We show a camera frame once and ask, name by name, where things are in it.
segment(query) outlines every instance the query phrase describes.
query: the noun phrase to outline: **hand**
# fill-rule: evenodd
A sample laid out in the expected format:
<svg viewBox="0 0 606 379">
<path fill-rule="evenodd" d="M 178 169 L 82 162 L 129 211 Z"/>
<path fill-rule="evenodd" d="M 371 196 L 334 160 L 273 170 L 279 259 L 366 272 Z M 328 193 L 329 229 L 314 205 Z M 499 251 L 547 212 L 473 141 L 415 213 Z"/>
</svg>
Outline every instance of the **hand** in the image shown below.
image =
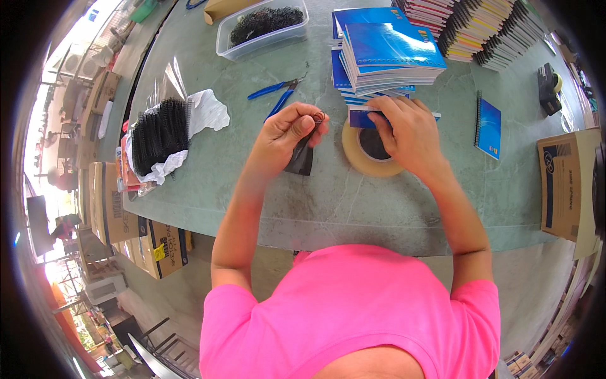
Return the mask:
<svg viewBox="0 0 606 379">
<path fill-rule="evenodd" d="M 316 126 L 312 116 L 318 112 L 322 111 L 316 106 L 295 102 L 269 117 L 246 162 L 247 173 L 268 181 L 284 170 L 297 143 Z M 319 144 L 322 135 L 328 133 L 329 119 L 325 114 L 307 144 L 309 147 Z"/>
<path fill-rule="evenodd" d="M 385 151 L 400 166 L 426 184 L 448 170 L 448 161 L 440 151 L 438 125 L 421 100 L 381 96 L 369 100 L 367 105 L 380 109 L 391 123 L 390 127 L 377 113 L 368 114 L 381 136 Z"/>
</svg>

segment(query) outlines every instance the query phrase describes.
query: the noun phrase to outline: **wire cutters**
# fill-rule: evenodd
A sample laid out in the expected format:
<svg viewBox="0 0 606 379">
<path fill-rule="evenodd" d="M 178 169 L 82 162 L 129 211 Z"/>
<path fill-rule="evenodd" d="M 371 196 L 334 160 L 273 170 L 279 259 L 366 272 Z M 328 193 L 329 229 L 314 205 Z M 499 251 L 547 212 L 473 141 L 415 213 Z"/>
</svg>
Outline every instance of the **wire cutters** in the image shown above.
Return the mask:
<svg viewBox="0 0 606 379">
<path fill-rule="evenodd" d="M 275 115 L 282 109 L 286 100 L 288 100 L 290 95 L 292 95 L 293 92 L 295 91 L 297 84 L 299 84 L 303 80 L 303 78 L 305 78 L 306 76 L 307 76 L 307 73 L 305 73 L 305 75 L 300 77 L 299 79 L 294 79 L 294 80 L 287 81 L 287 82 L 281 82 L 278 84 L 274 84 L 273 86 L 269 86 L 269 87 L 260 89 L 255 93 L 251 93 L 248 96 L 248 100 L 258 98 L 259 96 L 265 95 L 266 93 L 271 93 L 271 92 L 279 90 L 280 88 L 282 88 L 284 86 L 288 86 L 288 89 L 286 90 L 286 92 L 284 92 L 284 94 L 282 94 L 282 96 L 280 97 L 280 100 L 278 100 L 278 103 L 276 104 L 276 106 L 271 110 L 269 115 L 267 115 L 267 117 L 265 118 L 265 119 L 268 119 L 269 117 Z"/>
</svg>

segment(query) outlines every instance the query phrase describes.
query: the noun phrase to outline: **concrete floor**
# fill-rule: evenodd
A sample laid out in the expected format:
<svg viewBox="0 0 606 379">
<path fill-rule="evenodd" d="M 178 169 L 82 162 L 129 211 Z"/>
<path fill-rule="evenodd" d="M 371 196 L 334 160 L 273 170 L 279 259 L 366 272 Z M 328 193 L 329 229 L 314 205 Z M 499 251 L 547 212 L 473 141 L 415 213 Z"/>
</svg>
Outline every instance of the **concrete floor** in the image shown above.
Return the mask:
<svg viewBox="0 0 606 379">
<path fill-rule="evenodd" d="M 152 333 L 152 340 L 158 343 L 177 333 L 183 344 L 175 348 L 173 355 L 184 350 L 191 361 L 197 362 L 202 305 L 211 289 L 210 255 L 214 238 L 194 234 L 194 242 L 195 249 L 188 255 L 189 263 L 161 281 L 125 256 L 119 255 L 116 259 L 125 270 L 128 284 L 128 289 L 118 296 L 119 304 L 135 316 L 142 330 L 170 317 L 168 323 Z M 541 337 L 564 292 L 573 251 L 573 243 L 559 239 L 493 255 L 502 317 L 501 357 L 514 350 L 530 351 Z M 420 259 L 449 289 L 452 258 Z M 253 294 L 257 300 L 266 300 L 291 268 L 291 251 L 258 247 L 252 267 Z"/>
</svg>

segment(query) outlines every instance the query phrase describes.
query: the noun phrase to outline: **person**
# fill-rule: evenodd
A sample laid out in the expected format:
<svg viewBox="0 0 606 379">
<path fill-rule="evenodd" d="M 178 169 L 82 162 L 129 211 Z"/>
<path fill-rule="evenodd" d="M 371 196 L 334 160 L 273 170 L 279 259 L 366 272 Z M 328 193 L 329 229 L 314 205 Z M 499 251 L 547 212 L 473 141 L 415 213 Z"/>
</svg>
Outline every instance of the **person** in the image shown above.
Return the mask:
<svg viewBox="0 0 606 379">
<path fill-rule="evenodd" d="M 71 192 L 78 188 L 78 174 L 68 172 L 67 166 L 63 163 L 63 175 L 59 175 L 59 170 L 56 167 L 48 171 L 48 183 L 62 191 Z"/>
<path fill-rule="evenodd" d="M 63 216 L 59 225 L 57 225 L 57 227 L 50 234 L 53 242 L 57 238 L 63 241 L 70 240 L 72 238 L 72 231 L 74 230 L 74 227 L 80 223 L 82 223 L 82 220 L 75 213 L 70 213 L 69 215 Z"/>
<path fill-rule="evenodd" d="M 265 190 L 321 111 L 292 104 L 263 125 L 217 232 L 202 377 L 474 379 L 496 367 L 501 318 L 488 237 L 440 151 L 436 121 L 417 99 L 383 96 L 367 105 L 391 124 L 369 113 L 387 153 L 436 200 L 453 252 L 450 295 L 416 258 L 344 245 L 297 256 L 273 295 L 255 300 L 250 266 Z"/>
</svg>

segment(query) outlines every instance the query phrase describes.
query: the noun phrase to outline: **stack of notebooks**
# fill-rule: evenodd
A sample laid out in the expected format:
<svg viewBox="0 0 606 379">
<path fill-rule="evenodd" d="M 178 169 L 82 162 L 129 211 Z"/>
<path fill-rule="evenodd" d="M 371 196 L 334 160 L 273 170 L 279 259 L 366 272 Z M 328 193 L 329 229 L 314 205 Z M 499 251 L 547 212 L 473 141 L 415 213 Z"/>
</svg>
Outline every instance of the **stack of notebooks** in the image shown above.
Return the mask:
<svg viewBox="0 0 606 379">
<path fill-rule="evenodd" d="M 516 0 L 503 29 L 482 45 L 475 54 L 478 63 L 491 70 L 503 71 L 548 33 L 539 14 L 527 0 Z"/>
<path fill-rule="evenodd" d="M 410 93 L 415 91 L 415 86 L 404 86 L 384 90 L 381 92 L 369 93 L 368 95 L 356 95 L 351 87 L 351 83 L 349 81 L 349 78 L 347 77 L 347 73 L 345 72 L 344 65 L 340 59 L 339 55 L 341 54 L 341 52 L 341 47 L 333 47 L 330 52 L 333 64 L 333 85 L 336 89 L 339 90 L 341 96 L 343 96 L 343 99 L 345 100 L 345 103 L 348 106 L 363 105 L 368 100 L 377 96 L 409 97 Z"/>
<path fill-rule="evenodd" d="M 438 39 L 442 54 L 455 61 L 470 62 L 482 44 L 502 28 L 514 0 L 461 0 Z"/>
<path fill-rule="evenodd" d="M 428 28 L 437 41 L 455 1 L 459 0 L 391 0 L 391 6 L 403 10 L 411 24 Z"/>
<path fill-rule="evenodd" d="M 333 37 L 339 41 L 331 52 L 335 88 L 360 102 L 404 96 L 446 69 L 429 29 L 411 25 L 395 7 L 335 10 Z"/>
</svg>

